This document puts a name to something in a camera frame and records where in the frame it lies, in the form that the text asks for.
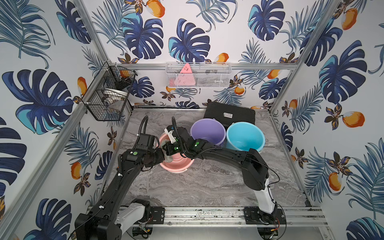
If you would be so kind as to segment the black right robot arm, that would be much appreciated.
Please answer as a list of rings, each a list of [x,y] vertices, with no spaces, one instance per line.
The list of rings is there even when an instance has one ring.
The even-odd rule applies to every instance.
[[[207,140],[194,139],[183,127],[168,126],[164,133],[170,140],[162,147],[166,156],[180,153],[191,160],[213,160],[240,169],[244,184],[255,192],[259,211],[269,215],[277,211],[278,206],[269,191],[270,168],[257,150],[238,151],[219,147]]]

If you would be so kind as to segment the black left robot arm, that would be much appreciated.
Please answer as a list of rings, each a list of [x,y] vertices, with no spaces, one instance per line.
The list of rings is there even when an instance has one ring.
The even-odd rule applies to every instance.
[[[124,207],[123,200],[136,179],[144,171],[164,160],[159,138],[139,134],[133,149],[117,158],[118,168],[113,180],[87,214],[79,214],[75,221],[78,240],[120,240],[134,224],[153,220],[151,205],[145,200],[134,200]]]

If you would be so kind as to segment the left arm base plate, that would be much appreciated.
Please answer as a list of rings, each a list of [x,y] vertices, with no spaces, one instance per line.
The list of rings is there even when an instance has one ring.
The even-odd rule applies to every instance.
[[[165,208],[146,206],[143,217],[136,221],[134,225],[162,225],[165,218]]]

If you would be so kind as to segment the turquoise plastic bucket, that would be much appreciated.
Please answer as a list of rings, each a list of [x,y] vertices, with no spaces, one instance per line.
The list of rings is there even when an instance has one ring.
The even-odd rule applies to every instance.
[[[254,124],[247,122],[234,123],[228,127],[226,133],[226,148],[237,151],[264,149],[266,138],[264,133]]]

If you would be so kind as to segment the pink plastic bucket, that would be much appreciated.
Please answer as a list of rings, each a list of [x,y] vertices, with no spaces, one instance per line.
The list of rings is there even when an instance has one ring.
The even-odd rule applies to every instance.
[[[170,140],[168,135],[163,133],[160,136],[160,145],[161,142],[164,140]],[[184,173],[188,170],[188,168],[194,163],[195,160],[191,160],[189,158],[183,158],[180,153],[172,155],[173,161],[171,163],[166,163],[163,161],[160,163],[161,167],[168,172],[175,173],[175,174],[180,174]]]

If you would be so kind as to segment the purple plastic bucket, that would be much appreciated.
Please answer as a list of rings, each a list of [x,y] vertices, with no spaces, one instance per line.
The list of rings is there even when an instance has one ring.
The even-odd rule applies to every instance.
[[[195,140],[203,139],[214,145],[222,146],[226,139],[226,129],[217,120],[201,119],[192,125],[191,136]]]

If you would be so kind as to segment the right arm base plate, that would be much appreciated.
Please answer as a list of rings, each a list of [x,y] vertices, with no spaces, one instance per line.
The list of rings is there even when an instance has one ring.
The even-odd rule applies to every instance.
[[[247,225],[274,226],[287,223],[284,211],[278,206],[271,214],[261,211],[259,207],[245,207],[244,218]]]

